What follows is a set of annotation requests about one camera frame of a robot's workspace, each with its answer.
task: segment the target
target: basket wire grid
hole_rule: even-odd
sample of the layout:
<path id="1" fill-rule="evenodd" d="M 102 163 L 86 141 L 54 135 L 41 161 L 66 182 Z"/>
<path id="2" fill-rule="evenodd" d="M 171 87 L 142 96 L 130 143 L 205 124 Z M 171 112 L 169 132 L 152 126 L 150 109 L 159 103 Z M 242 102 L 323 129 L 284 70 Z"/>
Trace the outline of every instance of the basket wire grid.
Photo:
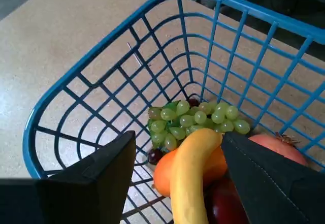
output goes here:
<path id="1" fill-rule="evenodd" d="M 322 81 L 318 87 L 314 91 L 310 91 L 295 82 L 289 80 L 289 76 L 295 69 L 295 67 L 299 64 L 304 67 L 306 67 L 309 70 L 312 70 L 321 76 L 325 74 L 325 69 L 314 65 L 311 62 L 308 62 L 304 60 L 302 57 L 307 51 L 309 45 L 312 42 L 318 42 L 320 44 L 325 44 L 325 33 L 324 30 L 309 26 L 305 23 L 296 21 L 294 19 L 285 17 L 283 15 L 280 15 L 278 13 L 275 13 L 273 11 L 267 10 L 265 8 L 262 8 L 260 6 L 248 3 L 244 0 L 216 0 L 217 5 L 214 11 L 214 16 L 209 16 L 204 13 L 200 12 L 184 12 L 183 10 L 183 1 L 184 0 L 175 0 L 177 2 L 178 6 L 178 14 L 172 15 L 170 17 L 167 17 L 160 23 L 158 23 L 156 26 L 152 27 L 149 20 L 147 19 L 146 14 L 155 6 L 159 5 L 160 3 L 163 3 L 167 0 L 149 0 L 147 3 L 145 3 L 142 7 L 140 7 L 134 14 L 132 14 L 128 19 L 126 19 L 121 25 L 119 25 L 115 30 L 113 30 L 109 35 L 107 35 L 100 43 L 98 43 L 93 49 L 91 49 L 76 65 L 74 65 L 61 79 L 59 79 L 45 94 L 44 96 L 39 100 L 39 102 L 36 104 L 34 110 L 32 111 L 30 118 L 27 122 L 27 126 L 24 132 L 24 139 L 23 139 L 23 153 L 24 153 L 24 160 L 26 163 L 26 166 L 34 178 L 46 178 L 52 174 L 56 174 L 60 171 L 60 169 L 65 169 L 67 165 L 63 162 L 61 159 L 61 155 L 59 152 L 59 143 L 61 139 L 66 139 L 69 141 L 76 142 L 76 148 L 74 149 L 77 152 L 78 159 L 82 159 L 85 157 L 82 153 L 82 147 L 88 146 L 93 148 L 94 150 L 97 150 L 102 147 L 100 144 L 101 137 L 103 134 L 110 130 L 115 135 L 121 134 L 125 132 L 126 130 L 129 130 L 132 123 L 136 123 L 140 126 L 139 130 L 136 131 L 136 137 L 137 137 L 137 156 L 142 156 L 136 158 L 135 162 L 135 169 L 134 174 L 132 178 L 132 183 L 130 186 L 130 189 L 132 189 L 133 196 L 130 194 L 127 196 L 124 213 L 122 216 L 121 223 L 131 223 L 131 222 L 139 222 L 139 223 L 158 223 L 159 221 L 161 223 L 169 223 L 172 221 L 172 215 L 171 215 L 171 207 L 169 199 L 166 199 L 159 195 L 159 193 L 152 189 L 152 173 L 150 172 L 150 169 L 147 168 L 146 164 L 147 161 L 143 160 L 144 156 L 146 155 L 146 150 L 148 149 L 148 146 L 150 145 L 150 138 L 149 138 L 149 130 L 144 122 L 142 122 L 139 117 L 143 114 L 146 114 L 146 110 L 148 107 L 151 107 L 153 103 L 159 98 L 161 95 L 166 99 L 167 102 L 170 102 L 172 100 L 175 100 L 176 98 L 185 98 L 188 99 L 190 97 L 197 97 L 201 101 L 207 101 L 207 98 L 205 96 L 205 92 L 209 92 L 213 94 L 217 101 L 220 102 L 221 100 L 226 101 L 231 104 L 229 100 L 222 97 L 224 94 L 225 89 L 228 89 L 229 91 L 236 94 L 239 99 L 237 106 L 241 113 L 249 118 L 252 122 L 252 127 L 256 126 L 262 126 L 266 130 L 268 130 L 271 133 L 274 133 L 274 130 L 261 122 L 262 117 L 265 114 L 268 114 L 275 118 L 276 120 L 280 121 L 282 123 L 282 127 L 279 130 L 279 132 L 282 134 L 286 132 L 287 129 L 291 129 L 295 131 L 296 133 L 303 136 L 309 143 L 304 145 L 303 147 L 299 148 L 299 150 L 306 155 L 311 161 L 313 161 L 315 164 L 317 164 L 321 169 L 325 168 L 325 164 L 319 161 L 318 159 L 314 158 L 313 156 L 310 156 L 308 154 L 308 149 L 311 147 L 317 145 L 321 150 L 325 149 L 325 146 L 323 146 L 320 142 L 324 139 L 325 132 L 324 132 L 324 123 L 321 120 L 318 120 L 317 118 L 309 115 L 306 112 L 306 109 L 314 102 L 320 102 L 322 105 L 324 104 L 324 97 L 322 97 L 322 92 L 325 88 L 325 83 Z M 237 9 L 241 11 L 241 19 L 239 22 L 238 28 L 234 28 L 219 19 L 219 11 L 220 7 L 222 5 L 230 6 L 234 9 Z M 266 21 L 270 23 L 271 27 L 269 29 L 269 32 L 265 38 L 265 40 L 261 40 L 257 37 L 254 37 L 246 32 L 243 31 L 243 27 L 245 24 L 245 20 L 248 15 L 254 16 L 256 18 L 259 18 L 263 21 Z M 190 17 L 200 17 L 206 20 L 209 20 L 212 22 L 212 28 L 211 28 L 211 35 L 210 37 L 201 35 L 201 34 L 194 34 L 189 33 L 187 30 L 186 18 Z M 147 33 L 140 38 L 136 29 L 134 28 L 134 24 L 142 20 L 147 28 Z M 161 44 L 159 41 L 156 32 L 165 24 L 173 21 L 173 20 L 179 20 L 181 24 L 181 35 L 177 35 L 171 39 L 169 39 L 164 44 Z M 232 44 L 232 48 L 227 48 L 226 46 L 216 42 L 214 40 L 216 30 L 218 27 L 225 28 L 235 34 L 235 38 Z M 305 41 L 303 45 L 300 47 L 296 55 L 292 55 L 290 53 L 287 53 L 286 51 L 283 51 L 275 46 L 273 46 L 270 42 L 271 39 L 274 36 L 275 31 L 278 28 L 286 29 L 292 33 L 298 34 L 300 36 L 305 37 Z M 117 40 L 121 35 L 123 35 L 125 32 L 129 32 L 134 40 L 135 45 L 130 48 L 130 50 L 124 54 L 124 56 L 113 65 L 112 68 L 107 70 L 103 76 L 101 76 L 99 79 L 95 81 L 91 81 L 83 74 L 83 71 L 87 68 L 87 66 L 102 52 L 105 51 L 107 47 L 109 47 L 115 40 Z M 188 39 L 189 38 L 199 38 L 201 40 L 205 40 L 208 42 L 208 52 L 207 55 L 202 54 L 200 52 L 192 51 L 189 48 Z M 249 59 L 245 57 L 244 55 L 241 55 L 236 52 L 239 39 L 240 37 L 244 37 L 247 40 L 250 40 L 252 42 L 255 42 L 259 45 L 261 45 L 261 50 L 259 52 L 259 55 L 256 60 Z M 155 45 L 157 46 L 158 50 L 151 55 L 148 59 L 144 58 L 144 55 L 142 54 L 140 48 L 144 44 L 146 40 L 149 38 L 152 38 Z M 184 45 L 184 52 L 176 55 L 174 58 L 169 59 L 165 49 L 168 45 L 173 44 L 174 41 L 181 40 Z M 220 64 L 217 60 L 212 59 L 212 50 L 214 47 L 218 47 L 221 50 L 227 52 L 229 54 L 229 60 L 226 66 L 223 64 Z M 265 68 L 262 66 L 261 62 L 263 60 L 263 57 L 265 56 L 265 53 L 267 50 L 271 50 L 272 52 L 286 57 L 290 59 L 290 65 L 288 66 L 287 70 L 284 72 L 283 75 L 278 75 L 275 72 L 272 72 L 271 70 Z M 129 59 L 132 58 L 132 56 L 135 55 L 137 59 L 140 61 L 139 67 L 132 67 L 134 69 L 133 74 L 128 74 L 125 69 L 123 68 L 123 64 Z M 158 56 L 162 55 L 163 59 L 165 60 L 166 64 L 164 64 L 164 67 L 160 69 L 156 74 L 152 71 L 150 66 L 150 63 Z M 198 68 L 193 66 L 191 63 L 191 57 L 195 55 L 198 57 L 203 58 L 205 62 L 205 67 Z M 183 68 L 181 71 L 176 72 L 173 63 L 180 59 L 181 57 L 186 58 L 186 64 L 187 67 Z M 243 62 L 246 62 L 253 66 L 253 69 L 248 76 L 248 78 L 245 78 L 240 73 L 234 72 L 231 70 L 232 63 L 234 60 L 234 57 L 240 58 L 243 60 Z M 209 74 L 209 66 L 216 65 L 219 68 L 224 70 L 224 77 L 218 78 L 216 76 L 212 76 Z M 147 73 L 150 75 L 150 81 L 146 83 L 142 88 L 138 88 L 137 85 L 134 83 L 134 79 L 139 76 L 139 74 L 146 70 Z M 164 72 L 164 71 L 170 71 L 172 74 L 172 78 L 170 81 L 168 81 L 166 84 L 162 84 L 157 78 Z M 267 89 L 263 88 L 262 86 L 256 84 L 254 82 L 254 77 L 256 73 L 261 70 L 268 75 L 276 78 L 279 82 L 274 88 L 272 92 L 268 91 Z M 115 90 L 111 90 L 106 84 L 105 81 L 107 79 L 110 79 L 110 76 L 114 72 L 120 72 L 120 74 L 124 78 L 124 82 Z M 197 81 L 196 77 L 194 75 L 194 72 L 199 72 L 203 76 L 203 82 Z M 182 82 L 180 80 L 180 77 L 183 73 L 187 73 L 189 80 L 186 82 Z M 237 91 L 236 89 L 233 89 L 231 86 L 227 85 L 227 80 L 229 75 L 236 76 L 237 78 L 241 79 L 245 82 L 244 89 L 242 92 Z M 75 80 L 79 79 L 85 86 L 86 90 L 81 94 L 78 95 L 76 92 L 74 92 L 72 89 L 70 89 L 69 84 Z M 207 87 L 207 80 L 211 79 L 215 83 L 220 85 L 219 91 L 213 91 L 210 88 Z M 154 83 L 159 91 L 156 92 L 153 98 L 149 99 L 147 96 L 145 96 L 145 90 Z M 175 84 L 177 85 L 178 92 L 174 95 L 170 95 L 167 92 L 167 89 L 170 85 Z M 188 92 L 186 88 L 191 85 L 196 84 L 200 87 L 199 91 L 193 91 Z M 308 99 L 300 106 L 296 107 L 289 102 L 285 101 L 284 99 L 280 98 L 278 96 L 279 91 L 282 89 L 282 87 L 288 84 L 291 87 L 299 90 L 300 92 L 306 94 L 308 96 Z M 122 102 L 118 94 L 125 88 L 126 86 L 130 86 L 134 91 L 135 95 L 132 99 L 130 99 L 128 102 L 124 103 Z M 247 96 L 247 93 L 249 91 L 249 88 L 254 87 L 255 89 L 263 92 L 268 96 L 268 99 L 265 101 L 263 105 L 260 105 L 256 103 L 254 100 L 250 99 Z M 103 103 L 101 103 L 96 109 L 94 109 L 92 106 L 89 105 L 89 103 L 86 101 L 86 98 L 88 95 L 90 95 L 94 90 L 96 89 L 102 89 L 106 94 L 106 99 Z M 48 108 L 49 104 L 51 104 L 52 101 L 56 98 L 56 96 L 60 93 L 66 93 L 69 95 L 73 102 L 68 107 L 67 110 L 64 111 L 64 114 L 59 120 L 59 123 L 56 125 L 55 129 L 51 129 L 45 126 L 40 125 L 40 121 L 42 118 L 43 113 Z M 134 103 L 134 101 L 137 98 L 141 98 L 144 103 L 145 107 L 140 110 L 138 113 L 134 113 L 129 109 L 129 106 Z M 118 105 L 119 108 L 121 108 L 115 116 L 113 116 L 111 119 L 106 119 L 102 114 L 101 110 L 103 110 L 110 102 L 114 102 Z M 249 113 L 241 110 L 242 105 L 244 101 L 249 101 L 254 106 L 260 109 L 260 113 L 258 116 L 253 117 Z M 287 107 L 294 110 L 294 114 L 291 116 L 290 119 L 284 120 L 279 115 L 273 113 L 270 111 L 270 105 L 273 101 L 278 101 Z M 89 112 L 88 118 L 84 121 L 82 126 L 80 127 L 79 132 L 77 133 L 77 136 L 72 136 L 69 134 L 66 134 L 62 132 L 62 128 L 64 125 L 64 122 L 66 121 L 69 114 L 76 109 L 77 107 L 83 107 L 85 110 Z M 118 128 L 114 125 L 114 121 L 119 118 L 122 114 L 126 114 L 128 117 L 131 118 L 131 122 L 129 122 L 127 125 L 123 127 L 123 129 Z M 300 116 L 304 116 L 305 118 L 312 121 L 314 124 L 318 125 L 322 128 L 322 132 L 318 135 L 315 135 L 314 137 L 310 136 L 309 134 L 303 132 L 299 128 L 296 128 L 293 123 L 299 118 Z M 85 132 L 85 129 L 89 125 L 89 123 L 94 119 L 98 119 L 101 121 L 104 126 L 101 129 L 98 130 L 98 134 L 95 140 L 86 140 L 83 138 L 83 133 Z M 54 154 L 55 159 L 57 160 L 59 164 L 59 169 L 56 167 L 53 167 L 53 169 L 46 169 L 41 163 L 41 156 L 40 153 L 36 150 L 36 137 L 37 133 L 43 133 L 47 135 L 51 135 L 53 137 L 54 141 Z M 141 142 L 139 144 L 139 138 L 141 134 L 146 134 L 148 137 L 145 140 L 145 142 Z M 137 196 L 141 199 L 141 201 L 135 200 L 133 197 Z"/>

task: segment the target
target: red grape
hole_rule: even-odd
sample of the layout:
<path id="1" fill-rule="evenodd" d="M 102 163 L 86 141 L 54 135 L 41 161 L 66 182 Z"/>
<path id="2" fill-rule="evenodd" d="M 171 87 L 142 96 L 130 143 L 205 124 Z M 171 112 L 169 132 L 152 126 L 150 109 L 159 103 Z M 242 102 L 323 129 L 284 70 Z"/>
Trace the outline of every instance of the red grape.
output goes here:
<path id="1" fill-rule="evenodd" d="M 157 165 L 158 161 L 163 157 L 163 153 L 159 149 L 150 149 L 148 152 L 148 160 L 150 164 Z"/>
<path id="2" fill-rule="evenodd" d="M 190 107 L 199 106 L 200 105 L 200 102 L 197 99 L 195 99 L 195 98 L 188 99 L 188 103 L 189 103 L 189 106 Z"/>

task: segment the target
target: red apple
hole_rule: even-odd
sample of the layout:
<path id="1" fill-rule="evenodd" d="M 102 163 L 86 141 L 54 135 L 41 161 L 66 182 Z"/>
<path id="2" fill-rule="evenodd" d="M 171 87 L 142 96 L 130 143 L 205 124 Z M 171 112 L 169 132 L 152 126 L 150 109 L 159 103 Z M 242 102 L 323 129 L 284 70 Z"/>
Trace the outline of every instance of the red apple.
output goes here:
<path id="1" fill-rule="evenodd" d="M 209 224 L 249 224 L 235 185 L 229 179 L 217 183 L 205 198 Z"/>

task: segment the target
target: green grape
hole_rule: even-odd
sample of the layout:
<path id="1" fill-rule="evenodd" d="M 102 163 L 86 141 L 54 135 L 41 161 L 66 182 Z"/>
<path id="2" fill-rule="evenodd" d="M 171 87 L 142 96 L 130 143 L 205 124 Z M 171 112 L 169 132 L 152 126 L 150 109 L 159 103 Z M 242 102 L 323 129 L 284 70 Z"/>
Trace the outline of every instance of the green grape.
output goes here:
<path id="1" fill-rule="evenodd" d="M 186 136 L 184 129 L 179 127 L 170 127 L 169 131 L 177 140 L 182 140 Z"/>
<path id="2" fill-rule="evenodd" d="M 197 106 L 193 106 L 193 107 L 189 110 L 188 114 L 191 115 L 191 116 L 194 116 L 195 113 L 196 113 L 197 111 L 199 111 L 199 108 L 198 108 Z"/>
<path id="3" fill-rule="evenodd" d="M 189 103 L 187 101 L 180 101 L 176 107 L 176 114 L 183 115 L 189 110 Z"/>
<path id="4" fill-rule="evenodd" d="M 169 102 L 168 104 L 165 104 L 162 108 L 163 109 L 172 109 L 173 111 L 176 111 L 176 107 L 178 102 L 180 102 L 180 100 L 178 101 L 173 101 L 173 102 Z"/>
<path id="5" fill-rule="evenodd" d="M 162 109 L 161 113 L 160 113 L 160 116 L 165 121 L 171 121 L 171 120 L 174 120 L 177 117 L 176 112 L 173 111 L 170 108 Z"/>
<path id="6" fill-rule="evenodd" d="M 160 147 L 160 143 L 154 143 L 154 142 L 152 142 L 152 148 L 153 149 L 157 149 L 159 147 Z"/>
<path id="7" fill-rule="evenodd" d="M 179 123 L 185 127 L 192 126 L 194 124 L 193 116 L 182 115 L 179 119 Z"/>
<path id="8" fill-rule="evenodd" d="M 177 116 L 175 119 L 173 119 L 172 121 L 168 121 L 167 122 L 167 127 L 179 127 L 179 119 L 181 118 L 181 116 Z"/>
<path id="9" fill-rule="evenodd" d="M 215 124 L 213 130 L 215 130 L 217 133 L 222 133 L 220 124 Z"/>
<path id="10" fill-rule="evenodd" d="M 211 114 L 213 114 L 213 112 L 215 111 L 215 108 L 218 105 L 218 102 L 217 101 L 210 101 L 209 105 L 210 105 L 210 108 L 211 108 Z"/>
<path id="11" fill-rule="evenodd" d="M 195 132 L 196 130 L 203 129 L 204 127 L 202 125 L 193 125 L 190 127 L 191 132 Z"/>
<path id="12" fill-rule="evenodd" d="M 205 114 L 210 115 L 211 114 L 211 110 L 212 108 L 210 107 L 208 102 L 202 102 L 199 105 L 199 110 L 203 111 Z"/>
<path id="13" fill-rule="evenodd" d="M 155 132 L 155 133 L 160 133 L 160 132 L 162 132 L 165 129 L 166 124 L 167 124 L 167 122 L 166 121 L 163 121 L 163 120 L 154 121 L 151 124 L 151 130 L 153 132 Z"/>
<path id="14" fill-rule="evenodd" d="M 233 124 L 234 124 L 235 130 L 237 132 L 239 132 L 240 134 L 246 134 L 250 130 L 250 125 L 245 120 L 236 119 L 235 121 L 233 121 Z"/>
<path id="15" fill-rule="evenodd" d="M 225 116 L 229 120 L 234 120 L 238 116 L 238 109 L 235 106 L 229 106 L 225 111 Z"/>
<path id="16" fill-rule="evenodd" d="M 186 127 L 185 128 L 185 133 L 186 133 L 186 136 L 190 135 L 192 133 L 191 129 L 189 127 Z"/>
<path id="17" fill-rule="evenodd" d="M 177 141 L 175 137 L 171 134 L 167 134 L 165 137 L 165 147 L 172 151 L 177 148 Z"/>
<path id="18" fill-rule="evenodd" d="M 234 130 L 234 125 L 230 120 L 225 120 L 223 121 L 223 123 L 220 125 L 220 129 L 223 132 L 231 132 L 232 130 Z"/>
<path id="19" fill-rule="evenodd" d="M 160 120 L 161 119 L 160 112 L 161 109 L 159 107 L 150 107 L 148 109 L 149 118 L 154 120 Z"/>
<path id="20" fill-rule="evenodd" d="M 212 116 L 211 119 L 213 120 L 213 122 L 215 124 L 220 124 L 224 121 L 224 112 L 222 111 L 215 111 Z"/>
<path id="21" fill-rule="evenodd" d="M 223 113 L 225 113 L 225 111 L 227 110 L 227 108 L 229 107 L 229 105 L 226 102 L 220 102 L 217 107 L 215 108 L 215 111 L 221 111 Z"/>
<path id="22" fill-rule="evenodd" d="M 207 129 L 213 129 L 214 128 L 214 122 L 211 118 L 207 118 L 205 120 L 205 122 L 203 123 L 203 127 L 207 128 Z"/>
<path id="23" fill-rule="evenodd" d="M 194 115 L 194 121 L 197 124 L 203 124 L 207 119 L 207 115 L 203 111 L 197 111 Z"/>
<path id="24" fill-rule="evenodd" d="M 158 134 L 152 134 L 151 140 L 154 144 L 160 145 L 165 140 L 166 135 L 167 135 L 167 131 L 162 131 Z"/>

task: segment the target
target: banana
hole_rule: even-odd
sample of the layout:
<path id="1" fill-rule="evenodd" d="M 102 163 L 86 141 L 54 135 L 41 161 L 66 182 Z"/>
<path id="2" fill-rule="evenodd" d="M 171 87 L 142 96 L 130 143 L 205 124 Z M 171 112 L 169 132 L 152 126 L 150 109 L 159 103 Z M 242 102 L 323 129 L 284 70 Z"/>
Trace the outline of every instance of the banana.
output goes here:
<path id="1" fill-rule="evenodd" d="M 175 224 L 208 224 L 203 197 L 203 168 L 221 142 L 220 133 L 200 129 L 190 134 L 177 149 L 170 182 Z"/>

